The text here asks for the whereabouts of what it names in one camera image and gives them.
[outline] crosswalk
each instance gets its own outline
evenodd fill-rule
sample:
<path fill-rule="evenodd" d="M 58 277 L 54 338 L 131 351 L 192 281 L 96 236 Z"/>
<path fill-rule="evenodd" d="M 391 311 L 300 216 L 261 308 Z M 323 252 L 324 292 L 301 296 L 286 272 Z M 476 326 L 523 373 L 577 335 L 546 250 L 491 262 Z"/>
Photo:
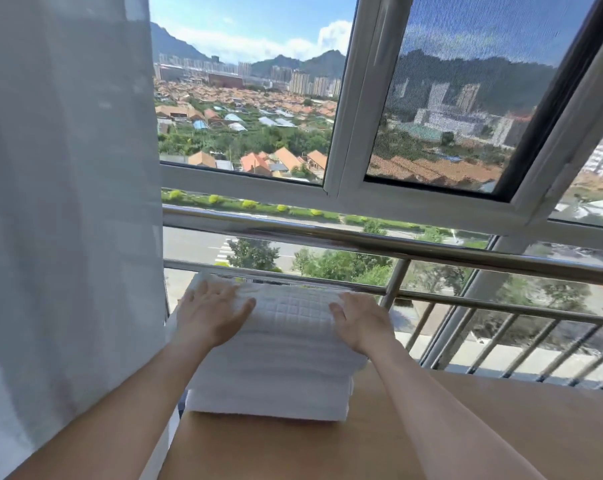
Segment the crosswalk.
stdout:
<path fill-rule="evenodd" d="M 224 241 L 224 243 L 220 246 L 219 251 L 217 252 L 217 258 L 215 258 L 215 264 L 217 264 L 218 262 L 230 264 L 228 262 L 228 257 L 233 256 L 233 250 L 231 249 L 231 246 L 229 244 L 230 242 L 237 242 L 237 238 L 229 237 L 228 239 L 226 239 L 226 241 Z"/>

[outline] person's left arm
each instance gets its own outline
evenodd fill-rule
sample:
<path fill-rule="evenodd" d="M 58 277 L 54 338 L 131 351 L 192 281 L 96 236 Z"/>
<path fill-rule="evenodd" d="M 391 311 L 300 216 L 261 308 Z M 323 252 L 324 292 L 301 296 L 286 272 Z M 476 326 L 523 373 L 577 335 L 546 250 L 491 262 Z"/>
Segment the person's left arm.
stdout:
<path fill-rule="evenodd" d="M 202 282 L 179 303 L 178 330 L 149 363 L 73 420 L 7 480 L 138 480 L 186 385 L 208 352 L 239 331 L 255 307 L 236 287 Z"/>

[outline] wooden table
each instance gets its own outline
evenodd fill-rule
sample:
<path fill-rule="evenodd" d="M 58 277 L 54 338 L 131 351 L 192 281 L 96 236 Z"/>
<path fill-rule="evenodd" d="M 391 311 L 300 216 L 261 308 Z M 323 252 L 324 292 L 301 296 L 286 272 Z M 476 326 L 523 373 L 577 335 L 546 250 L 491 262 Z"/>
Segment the wooden table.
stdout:
<path fill-rule="evenodd" d="M 603 391 L 431 371 L 548 480 L 603 480 Z M 161 480 L 424 479 L 369 364 L 344 423 L 185 413 Z"/>

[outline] quilted white fabric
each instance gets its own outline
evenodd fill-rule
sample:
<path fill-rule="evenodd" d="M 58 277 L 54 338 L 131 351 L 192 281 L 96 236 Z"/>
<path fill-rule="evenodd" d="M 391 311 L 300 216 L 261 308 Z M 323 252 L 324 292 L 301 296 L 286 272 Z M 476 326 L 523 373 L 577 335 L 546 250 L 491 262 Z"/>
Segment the quilted white fabric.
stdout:
<path fill-rule="evenodd" d="M 189 289 L 202 280 L 195 275 Z M 213 349 L 188 384 L 186 410 L 315 420 L 345 420 L 352 376 L 367 362 L 333 332 L 338 292 L 245 283 L 235 302 L 257 305 L 240 332 Z M 169 338 L 175 312 L 167 322 Z"/>

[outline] sheer curtain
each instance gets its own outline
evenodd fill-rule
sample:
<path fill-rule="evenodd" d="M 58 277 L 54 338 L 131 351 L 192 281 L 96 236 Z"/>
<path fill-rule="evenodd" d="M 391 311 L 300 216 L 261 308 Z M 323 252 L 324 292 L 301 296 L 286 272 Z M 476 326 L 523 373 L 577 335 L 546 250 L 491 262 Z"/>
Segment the sheer curtain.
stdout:
<path fill-rule="evenodd" d="M 152 70 L 147 0 L 0 0 L 0 479 L 163 344 Z"/>

